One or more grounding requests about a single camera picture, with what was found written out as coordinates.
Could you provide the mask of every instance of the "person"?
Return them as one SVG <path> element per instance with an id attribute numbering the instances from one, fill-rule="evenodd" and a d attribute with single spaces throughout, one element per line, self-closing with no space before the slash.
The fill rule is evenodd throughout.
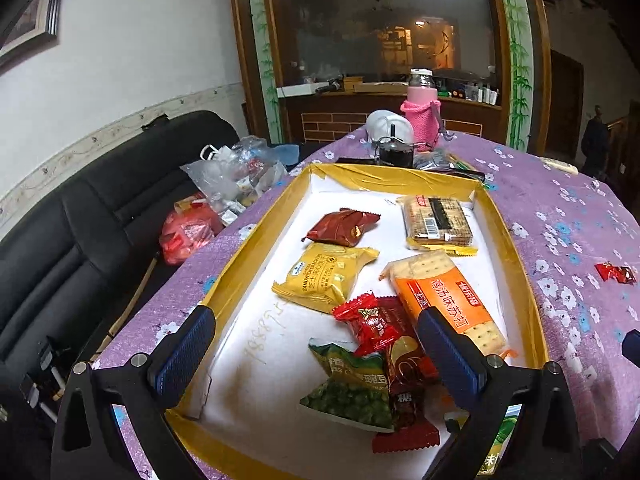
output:
<path id="1" fill-rule="evenodd" d="M 582 173 L 593 178 L 600 178 L 604 174 L 609 151 L 609 129 L 602 123 L 602 110 L 595 107 L 596 115 L 589 120 L 584 129 L 580 148 L 587 158 L 582 167 Z"/>

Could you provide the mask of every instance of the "silver bolt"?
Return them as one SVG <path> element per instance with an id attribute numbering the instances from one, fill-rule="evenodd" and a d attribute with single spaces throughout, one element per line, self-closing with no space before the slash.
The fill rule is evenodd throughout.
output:
<path id="1" fill-rule="evenodd" d="M 74 373 L 76 375 L 83 374 L 86 370 L 86 363 L 84 361 L 80 361 L 74 365 Z"/>
<path id="2" fill-rule="evenodd" d="M 499 355 L 490 354 L 486 357 L 486 363 L 491 368 L 500 368 L 504 364 L 504 361 Z"/>
<path id="3" fill-rule="evenodd" d="M 562 372 L 562 368 L 555 361 L 549 361 L 545 366 L 553 375 L 559 375 Z"/>
<path id="4" fill-rule="evenodd" d="M 131 358 L 131 364 L 136 368 L 141 367 L 144 363 L 146 363 L 146 354 L 135 354 Z"/>

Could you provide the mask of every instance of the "barcode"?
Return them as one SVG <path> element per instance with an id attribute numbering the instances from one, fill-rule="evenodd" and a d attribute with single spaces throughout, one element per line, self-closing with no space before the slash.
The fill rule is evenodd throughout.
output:
<path id="1" fill-rule="evenodd" d="M 427 238 L 429 240 L 437 240 L 440 238 L 438 224 L 433 216 L 428 216 L 424 219 L 424 227 L 427 229 Z"/>

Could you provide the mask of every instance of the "yellow wrapper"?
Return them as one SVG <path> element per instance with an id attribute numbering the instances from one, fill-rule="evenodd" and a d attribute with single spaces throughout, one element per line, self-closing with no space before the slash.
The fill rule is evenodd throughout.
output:
<path id="1" fill-rule="evenodd" d="M 347 301 L 362 267 L 379 254 L 370 247 L 312 243 L 285 282 L 273 282 L 271 290 L 285 300 L 330 314 Z"/>

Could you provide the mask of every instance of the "floral tablecloth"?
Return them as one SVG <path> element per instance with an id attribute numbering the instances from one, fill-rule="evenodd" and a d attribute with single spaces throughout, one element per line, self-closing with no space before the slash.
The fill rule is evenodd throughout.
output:
<path id="1" fill-rule="evenodd" d="M 626 332 L 640 328 L 634 306 L 637 284 L 603 282 L 594 264 L 612 261 L 640 267 L 640 227 L 604 184 L 546 166 L 537 157 L 479 137 L 456 134 L 441 146 L 469 161 L 486 178 L 492 197 L 524 263 L 540 308 L 551 359 L 566 375 L 580 437 L 605 437 L 619 447 L 640 414 L 640 370 L 622 357 Z M 362 128 L 320 149 L 194 254 L 124 327 L 96 367 L 124 364 L 175 332 L 216 276 L 290 180 L 310 162 L 340 156 L 367 157 L 371 146 Z M 142 478 L 154 478 L 126 413 L 116 416 Z M 200 463 L 211 479 L 225 478 Z"/>

